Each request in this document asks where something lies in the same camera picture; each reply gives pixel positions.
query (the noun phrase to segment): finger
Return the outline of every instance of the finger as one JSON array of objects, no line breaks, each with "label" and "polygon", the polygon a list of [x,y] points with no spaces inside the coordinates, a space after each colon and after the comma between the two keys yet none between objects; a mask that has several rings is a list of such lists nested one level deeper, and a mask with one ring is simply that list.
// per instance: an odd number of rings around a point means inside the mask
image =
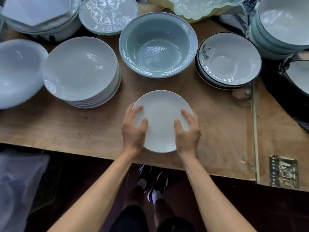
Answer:
[{"label": "finger", "polygon": [[183,114],[184,117],[186,117],[186,119],[187,119],[187,121],[189,122],[190,125],[195,124],[195,120],[194,120],[193,116],[191,116],[191,114],[187,110],[181,109],[181,113]]},{"label": "finger", "polygon": [[125,112],[125,118],[129,115],[130,111],[132,110],[133,106],[134,106],[135,102],[130,104]]},{"label": "finger", "polygon": [[195,122],[197,123],[198,126],[200,126],[200,121],[199,121],[197,114],[194,112],[194,110],[192,110],[192,113],[193,113],[193,118]]},{"label": "finger", "polygon": [[130,113],[128,115],[128,119],[133,122],[133,119],[134,119],[136,113],[139,112],[141,109],[143,109],[143,107],[144,106],[141,105],[141,106],[137,106],[136,108],[132,109],[132,111],[130,111]]},{"label": "finger", "polygon": [[148,119],[144,118],[141,121],[141,125],[139,126],[142,130],[146,131],[147,130],[147,126],[148,126]]},{"label": "finger", "polygon": [[175,132],[176,133],[179,133],[179,132],[183,131],[183,128],[182,128],[181,123],[180,123],[180,120],[175,119],[175,121],[174,121],[174,128],[175,128]]}]

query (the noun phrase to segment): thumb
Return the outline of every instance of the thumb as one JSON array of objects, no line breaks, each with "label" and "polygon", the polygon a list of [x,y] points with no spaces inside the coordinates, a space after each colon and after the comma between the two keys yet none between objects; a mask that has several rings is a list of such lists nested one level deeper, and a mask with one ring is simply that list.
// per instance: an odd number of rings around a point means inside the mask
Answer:
[{"label": "thumb", "polygon": [[139,126],[142,130],[146,131],[147,130],[147,126],[148,126],[148,119],[144,118],[141,121],[141,125]]},{"label": "thumb", "polygon": [[175,119],[174,121],[174,128],[175,128],[175,132],[178,133],[180,131],[183,131],[180,120]]}]

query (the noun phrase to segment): dark red floor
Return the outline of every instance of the dark red floor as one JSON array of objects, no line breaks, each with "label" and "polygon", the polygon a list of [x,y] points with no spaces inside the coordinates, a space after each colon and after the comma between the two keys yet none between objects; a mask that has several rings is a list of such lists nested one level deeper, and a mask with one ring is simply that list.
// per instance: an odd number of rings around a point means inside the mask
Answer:
[{"label": "dark red floor", "polygon": [[[111,160],[67,154],[55,203],[31,214],[26,232],[47,231],[111,162]],[[126,192],[137,183],[138,167],[136,164],[131,166],[101,231],[107,232],[121,212]],[[260,186],[253,182],[225,177],[213,176],[212,179],[258,232],[309,231],[309,193]],[[175,214],[190,221],[197,232],[206,231],[184,171],[173,171],[169,187],[163,197]],[[144,200],[149,229],[155,231],[153,205],[147,201],[146,194]]]}]

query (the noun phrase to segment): black sneaker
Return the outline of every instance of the black sneaker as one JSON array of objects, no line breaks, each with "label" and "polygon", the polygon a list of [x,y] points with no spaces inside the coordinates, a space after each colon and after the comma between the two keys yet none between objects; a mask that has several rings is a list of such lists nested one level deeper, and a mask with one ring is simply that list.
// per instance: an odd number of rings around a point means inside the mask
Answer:
[{"label": "black sneaker", "polygon": [[153,180],[152,175],[152,166],[141,164],[139,167],[139,178],[138,180],[144,179],[146,181],[146,189],[149,187],[149,185],[152,183]]},{"label": "black sneaker", "polygon": [[149,202],[152,202],[152,192],[160,191],[163,194],[163,191],[168,186],[168,177],[170,176],[170,169],[163,170],[157,177],[157,182],[154,184],[152,190],[148,192],[147,199]]}]

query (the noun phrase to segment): person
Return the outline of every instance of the person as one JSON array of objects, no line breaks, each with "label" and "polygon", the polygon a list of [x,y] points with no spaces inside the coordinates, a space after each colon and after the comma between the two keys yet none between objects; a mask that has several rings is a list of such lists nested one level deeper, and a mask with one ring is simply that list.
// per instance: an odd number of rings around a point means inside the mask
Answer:
[{"label": "person", "polygon": [[[143,106],[132,109],[133,105],[134,103],[126,110],[122,124],[124,148],[121,154],[48,232],[97,232],[101,229],[123,178],[145,142],[148,120],[143,119],[141,125],[136,127],[133,119],[143,109]],[[197,159],[196,150],[201,136],[197,115],[193,112],[191,116],[183,109],[181,113],[190,124],[190,129],[184,131],[180,121],[174,121],[176,148],[183,161],[207,231],[256,231],[222,194]],[[146,165],[140,167],[139,182],[130,191],[124,209],[112,225],[110,232],[149,231],[142,207],[145,189],[151,183],[149,181],[151,169]],[[149,201],[154,203],[154,221],[158,232],[195,231],[190,222],[176,217],[162,198],[167,184],[168,171],[162,171],[154,188],[147,196]]]}]

